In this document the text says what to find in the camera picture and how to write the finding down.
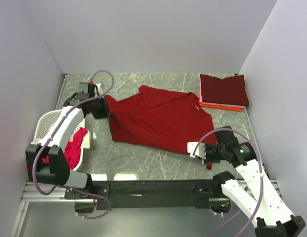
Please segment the red t-shirt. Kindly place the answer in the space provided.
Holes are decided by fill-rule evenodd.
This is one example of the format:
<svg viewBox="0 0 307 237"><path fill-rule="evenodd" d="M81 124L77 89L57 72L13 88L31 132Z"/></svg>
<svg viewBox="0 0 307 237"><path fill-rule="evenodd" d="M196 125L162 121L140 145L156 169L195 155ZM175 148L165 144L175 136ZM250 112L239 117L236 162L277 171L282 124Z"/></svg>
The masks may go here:
<svg viewBox="0 0 307 237"><path fill-rule="evenodd" d="M187 144L214 129L213 119L192 93L142 85L139 92L117 101L106 96L113 141L186 154Z"/></svg>

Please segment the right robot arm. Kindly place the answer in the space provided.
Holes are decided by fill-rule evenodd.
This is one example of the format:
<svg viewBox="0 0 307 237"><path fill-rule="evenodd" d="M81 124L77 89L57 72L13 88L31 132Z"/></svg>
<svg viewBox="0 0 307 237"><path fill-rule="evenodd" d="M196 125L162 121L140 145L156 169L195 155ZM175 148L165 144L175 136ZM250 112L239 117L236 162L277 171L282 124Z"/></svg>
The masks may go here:
<svg viewBox="0 0 307 237"><path fill-rule="evenodd" d="M230 126L212 130L193 145L190 155L229 162L252 192L248 194L230 173L218 174L218 181L212 184L214 195L227 196L248 217L237 236L253 225L258 237L297 237L306 226L304 219L295 215L275 190L255 144L245 135L245 142L239 143L236 133Z"/></svg>

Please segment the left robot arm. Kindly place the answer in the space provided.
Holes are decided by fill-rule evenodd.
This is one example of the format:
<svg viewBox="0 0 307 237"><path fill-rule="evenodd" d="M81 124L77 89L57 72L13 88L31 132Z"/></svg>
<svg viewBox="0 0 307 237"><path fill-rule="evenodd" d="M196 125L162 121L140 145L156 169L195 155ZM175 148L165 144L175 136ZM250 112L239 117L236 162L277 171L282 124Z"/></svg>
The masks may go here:
<svg viewBox="0 0 307 237"><path fill-rule="evenodd" d="M28 177L36 186L40 183L76 188L82 198L94 192L91 175L70 168L65 148L77 126L91 114L95 119L109 117L105 97L92 82L81 82L78 92L68 98L61 114L44 138L26 148Z"/></svg>

